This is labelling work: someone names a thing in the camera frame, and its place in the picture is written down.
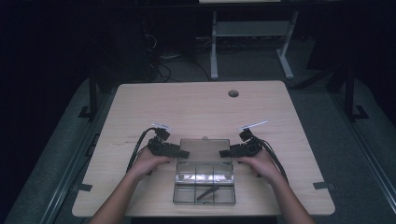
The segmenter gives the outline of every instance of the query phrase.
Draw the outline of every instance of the hand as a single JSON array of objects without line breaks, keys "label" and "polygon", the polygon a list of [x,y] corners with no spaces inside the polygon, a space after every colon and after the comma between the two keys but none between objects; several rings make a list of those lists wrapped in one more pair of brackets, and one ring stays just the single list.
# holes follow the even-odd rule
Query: hand
[{"label": "hand", "polygon": [[254,174],[259,174],[268,180],[277,175],[281,175],[271,156],[265,149],[259,151],[255,157],[241,157],[237,159],[243,163],[249,164]]},{"label": "hand", "polygon": [[144,147],[137,156],[127,175],[140,181],[144,179],[146,174],[150,171],[155,170],[159,164],[169,162],[171,160],[172,159],[168,157],[154,156],[148,147]]}]

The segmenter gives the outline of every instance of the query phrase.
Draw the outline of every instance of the white metal frame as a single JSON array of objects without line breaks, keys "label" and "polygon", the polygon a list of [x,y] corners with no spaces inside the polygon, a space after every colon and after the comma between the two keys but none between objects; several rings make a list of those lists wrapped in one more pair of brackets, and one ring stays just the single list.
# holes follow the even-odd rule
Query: white metal frame
[{"label": "white metal frame", "polygon": [[210,52],[210,77],[219,78],[218,58],[216,54],[217,36],[265,36],[283,35],[285,42],[281,49],[277,49],[277,57],[282,65],[286,78],[293,79],[286,51],[294,31],[299,12],[294,10],[289,21],[217,21],[217,12],[213,12],[212,22],[212,50]]}]

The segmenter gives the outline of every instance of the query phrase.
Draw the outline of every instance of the cable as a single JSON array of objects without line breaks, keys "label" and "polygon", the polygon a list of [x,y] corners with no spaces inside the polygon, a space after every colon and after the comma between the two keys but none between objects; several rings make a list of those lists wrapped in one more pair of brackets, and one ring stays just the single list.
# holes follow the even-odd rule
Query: cable
[{"label": "cable", "polygon": [[283,177],[285,177],[286,181],[289,183],[289,180],[288,180],[288,177],[286,175],[285,169],[283,168],[282,164],[280,163],[279,159],[277,158],[277,156],[276,156],[274,150],[272,149],[271,145],[268,142],[266,142],[265,140],[262,140],[262,139],[256,137],[253,134],[248,134],[247,136],[252,137],[254,140],[256,140],[259,143],[260,146],[265,148],[265,150],[271,156],[271,158],[274,161],[275,165],[279,169],[279,172],[283,175]]},{"label": "cable", "polygon": [[126,171],[128,172],[129,169],[131,169],[132,165],[134,164],[134,160],[136,160],[137,157],[137,150],[140,148],[140,144],[142,144],[143,139],[145,138],[146,134],[151,131],[151,130],[156,130],[155,128],[149,128],[142,132],[140,135],[139,140],[137,140],[136,146],[134,147],[134,152],[132,153],[131,159],[129,160],[128,167]]},{"label": "cable", "polygon": [[165,61],[164,63],[193,63],[196,66],[200,67],[202,69],[202,71],[204,71],[205,76],[207,78],[208,81],[212,81],[212,79],[210,78],[209,74],[206,72],[206,70],[197,62],[193,62],[193,61],[188,61],[188,60],[177,60],[177,61]]}]

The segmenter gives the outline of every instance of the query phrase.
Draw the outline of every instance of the table top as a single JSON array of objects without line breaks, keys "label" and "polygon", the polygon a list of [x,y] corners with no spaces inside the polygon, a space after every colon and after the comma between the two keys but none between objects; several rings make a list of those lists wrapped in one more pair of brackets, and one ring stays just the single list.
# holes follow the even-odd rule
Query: table top
[{"label": "table top", "polygon": [[[238,91],[230,97],[229,91]],[[230,139],[240,144],[237,128],[268,120],[250,130],[274,149],[290,186],[312,215],[334,212],[318,164],[306,139],[289,93],[280,81],[196,82],[121,85],[108,113],[83,184],[73,207],[77,217],[91,217],[125,175],[141,133],[152,122],[172,129],[168,143],[180,139]],[[154,136],[148,133],[141,146]],[[162,164],[141,181],[126,216],[272,216],[280,214],[271,187],[253,176],[245,164],[233,162],[235,205],[184,205],[173,203],[177,160]]]}]

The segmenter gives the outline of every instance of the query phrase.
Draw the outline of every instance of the clear plastic box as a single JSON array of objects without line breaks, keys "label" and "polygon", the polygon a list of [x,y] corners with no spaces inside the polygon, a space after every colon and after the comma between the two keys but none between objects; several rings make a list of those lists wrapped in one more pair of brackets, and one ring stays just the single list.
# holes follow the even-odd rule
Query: clear plastic box
[{"label": "clear plastic box", "polygon": [[181,139],[180,148],[190,156],[177,159],[174,203],[235,204],[233,159],[219,156],[230,141]]}]

